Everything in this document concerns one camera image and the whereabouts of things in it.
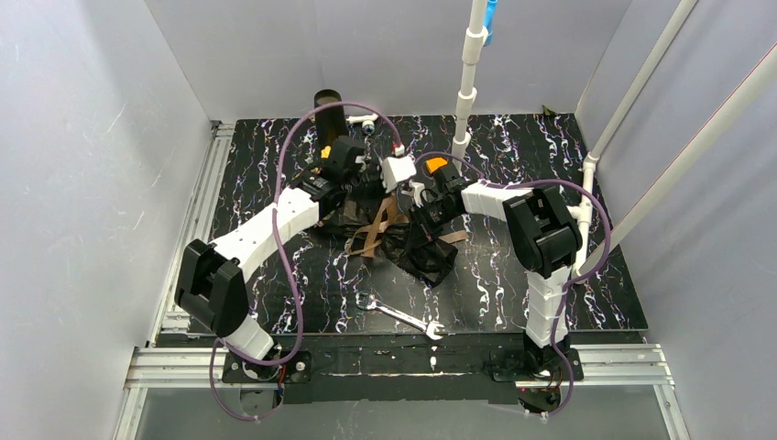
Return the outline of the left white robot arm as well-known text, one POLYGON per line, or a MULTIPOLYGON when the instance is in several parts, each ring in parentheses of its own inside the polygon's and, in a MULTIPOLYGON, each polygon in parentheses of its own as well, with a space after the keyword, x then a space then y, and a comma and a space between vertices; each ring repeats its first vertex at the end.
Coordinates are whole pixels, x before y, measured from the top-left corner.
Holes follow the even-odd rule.
POLYGON ((366 158, 363 141, 339 136, 269 204, 232 232, 183 250, 175 303, 246 361, 274 366, 272 336, 251 316, 246 283, 281 246, 339 209, 365 173, 369 189, 383 191, 380 167, 366 158))

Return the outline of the tan satin ribbon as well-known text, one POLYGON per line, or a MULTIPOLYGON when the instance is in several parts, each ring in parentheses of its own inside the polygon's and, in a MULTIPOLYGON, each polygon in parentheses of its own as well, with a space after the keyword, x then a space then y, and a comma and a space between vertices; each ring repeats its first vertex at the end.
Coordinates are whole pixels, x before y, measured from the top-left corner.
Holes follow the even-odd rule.
POLYGON ((373 258, 377 247, 382 243, 380 236, 390 226, 405 225, 409 221, 409 218, 400 212, 397 197, 395 195, 387 196, 381 202, 372 223, 358 228, 352 237, 346 240, 345 253, 348 256, 373 258), (356 239, 361 235, 364 235, 363 246, 354 247, 356 239))

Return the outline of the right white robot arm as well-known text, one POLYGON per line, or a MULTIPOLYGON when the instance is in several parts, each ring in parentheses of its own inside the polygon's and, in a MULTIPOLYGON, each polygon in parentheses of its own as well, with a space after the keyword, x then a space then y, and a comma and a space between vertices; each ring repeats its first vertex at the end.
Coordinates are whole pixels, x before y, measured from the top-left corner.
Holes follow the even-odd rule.
POLYGON ((498 185, 464 178, 447 164, 433 173, 436 187, 419 190, 410 208, 410 242, 431 243, 441 227, 461 215, 504 222, 520 265, 527 271, 529 313, 525 336, 539 349, 567 335, 564 285, 582 246, 577 223, 552 188, 498 185))

